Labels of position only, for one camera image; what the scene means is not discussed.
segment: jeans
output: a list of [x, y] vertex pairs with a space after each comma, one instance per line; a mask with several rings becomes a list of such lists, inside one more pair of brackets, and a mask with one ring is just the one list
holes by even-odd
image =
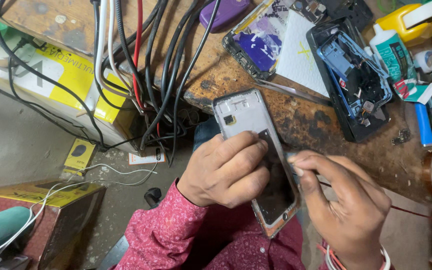
[[194, 143], [192, 151], [195, 152], [198, 147], [207, 141], [211, 140], [214, 136], [221, 133], [218, 122], [214, 116], [211, 116], [206, 122], [199, 124], [194, 131]]

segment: wrist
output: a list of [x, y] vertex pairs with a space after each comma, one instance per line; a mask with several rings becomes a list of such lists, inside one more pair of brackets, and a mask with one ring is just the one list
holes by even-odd
[[176, 188], [179, 191], [179, 193], [181, 193], [181, 195], [183, 195], [183, 197], [188, 200], [190, 203], [192, 203], [193, 205], [199, 206], [199, 207], [205, 207], [206, 205], [204, 205], [200, 200], [198, 200], [197, 196], [195, 196], [194, 192], [190, 191], [190, 188], [188, 187], [188, 185], [186, 184], [186, 182], [183, 179], [184, 175], [181, 176], [181, 178], [179, 179], [179, 181], [177, 181], [176, 183]]
[[380, 270], [384, 261], [381, 246], [365, 254], [336, 255], [348, 270]]

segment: tape roll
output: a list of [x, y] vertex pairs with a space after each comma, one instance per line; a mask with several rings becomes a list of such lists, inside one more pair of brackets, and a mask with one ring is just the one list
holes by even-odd
[[432, 1], [403, 16], [406, 29], [411, 28], [432, 17]]

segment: disassembled phone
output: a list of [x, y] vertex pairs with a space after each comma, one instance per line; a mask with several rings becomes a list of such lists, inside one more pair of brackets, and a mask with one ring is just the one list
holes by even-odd
[[359, 31], [363, 31], [373, 20], [373, 12], [364, 0], [321, 0], [333, 18], [347, 17]]
[[317, 0], [296, 0], [290, 8], [315, 25], [328, 15], [326, 6]]
[[222, 40], [226, 51], [255, 80], [267, 80], [276, 71], [293, 3], [294, 0], [263, 0]]
[[384, 118], [379, 109], [393, 98], [389, 77], [376, 54], [369, 56], [341, 30], [316, 50], [330, 69], [341, 100], [356, 122], [369, 126], [370, 115]]
[[345, 139], [362, 142], [389, 121], [387, 72], [361, 49], [364, 41], [347, 17], [311, 28], [306, 38]]
[[273, 238], [297, 212], [300, 195], [263, 97], [255, 88], [218, 97], [213, 112], [225, 139], [251, 130], [268, 143], [261, 162], [268, 168], [270, 180], [251, 204], [264, 233]]

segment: white tissue paper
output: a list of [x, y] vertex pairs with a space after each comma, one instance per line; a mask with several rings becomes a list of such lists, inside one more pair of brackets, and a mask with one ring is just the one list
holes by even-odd
[[306, 39], [306, 33], [314, 26], [294, 10], [289, 10], [288, 31], [276, 65], [276, 73], [329, 97]]

